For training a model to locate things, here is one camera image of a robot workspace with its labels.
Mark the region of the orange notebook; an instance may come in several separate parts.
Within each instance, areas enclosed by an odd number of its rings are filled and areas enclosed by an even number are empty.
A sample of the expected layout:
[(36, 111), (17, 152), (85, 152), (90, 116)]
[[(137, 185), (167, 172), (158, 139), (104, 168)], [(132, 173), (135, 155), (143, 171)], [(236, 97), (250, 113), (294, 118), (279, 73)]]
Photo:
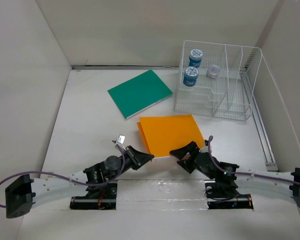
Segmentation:
[(204, 146), (205, 139), (191, 114), (141, 116), (137, 126), (147, 152), (156, 158), (168, 157), (170, 151), (192, 141)]

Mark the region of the green notebook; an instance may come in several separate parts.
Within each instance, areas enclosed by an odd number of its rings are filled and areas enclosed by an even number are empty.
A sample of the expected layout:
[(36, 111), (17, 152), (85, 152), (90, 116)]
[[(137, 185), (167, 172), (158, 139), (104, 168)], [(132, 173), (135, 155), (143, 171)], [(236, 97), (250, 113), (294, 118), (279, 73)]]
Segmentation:
[(173, 95), (153, 70), (109, 89), (108, 93), (126, 119)]

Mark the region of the blue tape roll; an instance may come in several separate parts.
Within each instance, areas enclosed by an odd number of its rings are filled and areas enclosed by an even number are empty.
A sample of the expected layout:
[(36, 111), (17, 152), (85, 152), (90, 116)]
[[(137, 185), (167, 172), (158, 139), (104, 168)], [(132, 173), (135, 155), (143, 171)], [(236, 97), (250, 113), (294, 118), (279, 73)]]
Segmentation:
[(187, 87), (195, 86), (198, 76), (199, 71), (196, 67), (187, 67), (184, 71), (183, 84)]
[(201, 65), (203, 52), (200, 49), (192, 49), (189, 53), (189, 66), (198, 68)]

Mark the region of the small clear tape roll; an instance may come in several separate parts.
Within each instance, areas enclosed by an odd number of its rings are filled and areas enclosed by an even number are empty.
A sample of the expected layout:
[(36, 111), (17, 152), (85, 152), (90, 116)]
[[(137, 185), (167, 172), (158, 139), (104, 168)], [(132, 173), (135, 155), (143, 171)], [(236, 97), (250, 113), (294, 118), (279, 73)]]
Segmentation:
[(209, 79), (216, 80), (218, 78), (218, 76), (220, 75), (220, 72), (221, 72), (221, 70), (217, 65), (210, 65), (207, 68), (206, 76)]

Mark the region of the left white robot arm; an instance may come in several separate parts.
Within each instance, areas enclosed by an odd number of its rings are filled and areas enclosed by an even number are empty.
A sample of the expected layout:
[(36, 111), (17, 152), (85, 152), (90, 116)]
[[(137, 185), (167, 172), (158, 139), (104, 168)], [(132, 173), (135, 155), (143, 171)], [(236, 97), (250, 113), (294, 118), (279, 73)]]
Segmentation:
[(6, 218), (18, 218), (35, 207), (66, 198), (70, 199), (72, 210), (115, 209), (116, 179), (130, 169), (140, 169), (154, 158), (132, 146), (118, 149), (120, 156), (111, 155), (69, 176), (51, 173), (46, 178), (32, 178), (29, 173), (22, 174), (5, 188)]

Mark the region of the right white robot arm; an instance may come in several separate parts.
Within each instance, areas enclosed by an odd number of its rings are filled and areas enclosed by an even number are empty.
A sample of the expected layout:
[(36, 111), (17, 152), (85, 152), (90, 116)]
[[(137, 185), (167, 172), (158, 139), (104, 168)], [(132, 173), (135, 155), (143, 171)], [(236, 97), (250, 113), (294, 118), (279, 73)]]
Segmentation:
[(184, 147), (171, 150), (186, 172), (205, 175), (204, 195), (211, 210), (254, 209), (253, 195), (282, 199), (300, 208), (300, 168), (293, 172), (242, 170), (235, 163), (218, 161), (211, 150), (211, 141), (199, 148), (192, 141)]

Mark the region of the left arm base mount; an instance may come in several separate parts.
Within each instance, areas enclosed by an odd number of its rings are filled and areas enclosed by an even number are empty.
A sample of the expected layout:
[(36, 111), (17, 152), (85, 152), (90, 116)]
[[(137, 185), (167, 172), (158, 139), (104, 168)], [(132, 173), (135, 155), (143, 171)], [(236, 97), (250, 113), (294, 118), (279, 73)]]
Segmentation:
[(69, 208), (71, 210), (115, 210), (117, 192), (118, 183), (109, 183), (95, 191), (89, 191), (85, 196), (73, 196)]

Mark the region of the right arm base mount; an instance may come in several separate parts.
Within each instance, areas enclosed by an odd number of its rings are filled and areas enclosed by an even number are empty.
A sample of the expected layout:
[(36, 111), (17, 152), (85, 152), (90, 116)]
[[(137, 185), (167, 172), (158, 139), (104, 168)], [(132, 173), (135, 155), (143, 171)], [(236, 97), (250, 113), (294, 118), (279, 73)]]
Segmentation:
[(204, 185), (208, 210), (254, 209), (250, 194), (240, 194), (236, 188), (228, 187), (214, 180), (207, 180)]

